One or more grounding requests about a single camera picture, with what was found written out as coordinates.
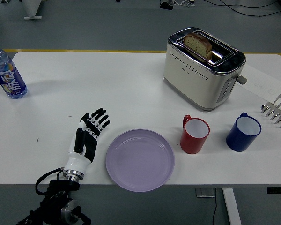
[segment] gray floor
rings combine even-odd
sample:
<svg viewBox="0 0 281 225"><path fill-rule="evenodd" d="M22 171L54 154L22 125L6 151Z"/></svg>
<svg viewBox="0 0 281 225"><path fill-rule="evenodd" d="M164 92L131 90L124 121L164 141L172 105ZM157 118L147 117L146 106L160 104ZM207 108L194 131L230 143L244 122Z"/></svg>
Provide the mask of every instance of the gray floor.
<svg viewBox="0 0 281 225"><path fill-rule="evenodd" d="M231 0L229 4L262 6L274 1ZM196 0L195 7L175 5L172 11L160 9L159 4L158 0L48 0L37 13L41 20L25 21L22 3L11 0L0 4L0 47L165 51L172 33L193 26L244 53L281 53L281 12L253 17L203 0ZM233 8L250 15L281 11L279 3ZM237 187L234 191L243 225L281 225L281 194L268 195L266 187ZM226 225L222 191L217 193L215 225ZM188 186L162 186L145 194L117 186L82 186L72 197L81 202L93 224L211 225L215 207L214 198L196 198L194 188ZM16 224L41 200L33 186L0 185L0 224Z"/></svg>

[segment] black cable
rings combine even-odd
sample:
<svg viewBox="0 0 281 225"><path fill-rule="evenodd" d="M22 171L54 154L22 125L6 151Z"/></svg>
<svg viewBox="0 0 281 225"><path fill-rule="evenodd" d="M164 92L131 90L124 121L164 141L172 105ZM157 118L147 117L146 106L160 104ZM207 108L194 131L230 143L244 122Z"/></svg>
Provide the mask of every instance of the black cable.
<svg viewBox="0 0 281 225"><path fill-rule="evenodd" d="M216 6L242 6L242 7L246 7L246 8L262 8L262 7L270 6L270 5L272 5L272 4L276 3L276 2L278 2L279 0L274 1L274 2L272 2L272 3L270 3L270 4L268 4L268 5L264 5L264 6L244 6L244 5L240 5L240 4L231 4L231 5L227 5L227 4L225 4L224 2L223 2L224 5L219 5L219 4L215 4L215 3L213 3L213 2L207 1L207 0L203 0L203 1L206 1L206 2L208 2L208 3L210 3L210 4L213 4L213 5L216 5Z"/></svg>
<svg viewBox="0 0 281 225"><path fill-rule="evenodd" d="M63 172L63 170L60 170L57 174L56 174L56 180L59 180L59 175L60 175L60 173L62 173Z"/></svg>
<svg viewBox="0 0 281 225"><path fill-rule="evenodd" d="M84 215L82 212L81 212L81 207L80 206L77 206L76 208L74 208L71 213L73 215L76 215L78 216L82 221L83 221L83 224L82 225L90 225L92 223L92 221L90 220L90 218L88 218L86 215Z"/></svg>
<svg viewBox="0 0 281 225"><path fill-rule="evenodd" d="M215 188L215 209L214 209L214 215L212 216L212 225L214 225L214 216L217 208L217 202L216 202L216 188Z"/></svg>
<svg viewBox="0 0 281 225"><path fill-rule="evenodd" d="M38 190L38 185L40 184L40 182L42 182L46 177L48 177L49 175L51 175L51 174L53 174L53 173L56 173L56 172L59 172L61 169L60 168L58 168L58 169L55 169L55 170L52 170L52 171L50 171L50 172L48 172L48 173L46 173L46 174L44 174L43 176L41 176L38 180L37 180L37 182L36 182L36 193L38 194L38 195L45 195L46 194L46 192L41 192L41 191L39 191Z"/></svg>
<svg viewBox="0 0 281 225"><path fill-rule="evenodd" d="M236 13L239 13L239 14L242 14L242 15L246 15L246 16L254 16L254 17L264 17L264 16L268 16L268 15L272 15L272 14L276 14L276 13L280 13L281 11L277 11L277 12L274 12L274 13L269 13L269 14L265 14L265 15L250 15L250 14L246 14L246 13L241 13L239 11L236 11L235 9L231 8L230 6L242 6L242 7L247 7L247 8L261 8L261 7L266 7L266 6L269 6L269 5L272 5L278 1L275 1L271 4L268 4L268 5L264 5L264 6L257 6L257 7L250 7L250 6L244 6L244 5L239 5L239 4L234 4L234 5L227 5L225 2L223 2L222 0L220 0L220 2L222 2L224 5L219 5L219 4L215 4L215 3L212 3L210 1L207 1L207 0L203 0L203 1L206 1L208 3L211 3L213 5L216 5L216 6L224 6L224 7L228 7L230 8L231 10L233 10L234 12Z"/></svg>

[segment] bread slice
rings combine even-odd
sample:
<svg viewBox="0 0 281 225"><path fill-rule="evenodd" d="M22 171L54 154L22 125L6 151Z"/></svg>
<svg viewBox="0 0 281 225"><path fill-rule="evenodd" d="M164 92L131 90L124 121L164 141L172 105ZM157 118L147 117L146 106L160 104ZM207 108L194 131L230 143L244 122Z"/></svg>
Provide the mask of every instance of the bread slice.
<svg viewBox="0 0 281 225"><path fill-rule="evenodd" d="M203 36L195 33L190 33L184 37L184 45L194 50L207 60L211 60L212 46L210 42Z"/></svg>

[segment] plastic bottle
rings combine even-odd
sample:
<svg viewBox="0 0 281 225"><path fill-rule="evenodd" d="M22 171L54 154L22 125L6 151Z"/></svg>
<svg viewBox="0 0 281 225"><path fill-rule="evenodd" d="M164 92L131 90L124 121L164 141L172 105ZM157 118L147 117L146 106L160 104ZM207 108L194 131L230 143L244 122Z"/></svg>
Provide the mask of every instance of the plastic bottle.
<svg viewBox="0 0 281 225"><path fill-rule="evenodd" d="M0 49L0 84L11 98L22 98L27 93L27 86L14 62L2 49Z"/></svg>

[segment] bottle label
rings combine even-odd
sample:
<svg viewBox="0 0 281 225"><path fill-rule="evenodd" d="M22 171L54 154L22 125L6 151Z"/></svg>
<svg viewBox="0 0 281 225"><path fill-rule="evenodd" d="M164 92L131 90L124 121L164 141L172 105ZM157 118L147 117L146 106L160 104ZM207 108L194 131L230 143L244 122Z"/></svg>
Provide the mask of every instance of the bottle label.
<svg viewBox="0 0 281 225"><path fill-rule="evenodd" d="M25 82L14 65L8 63L8 68L0 72L0 84L8 95L21 94L26 88Z"/></svg>

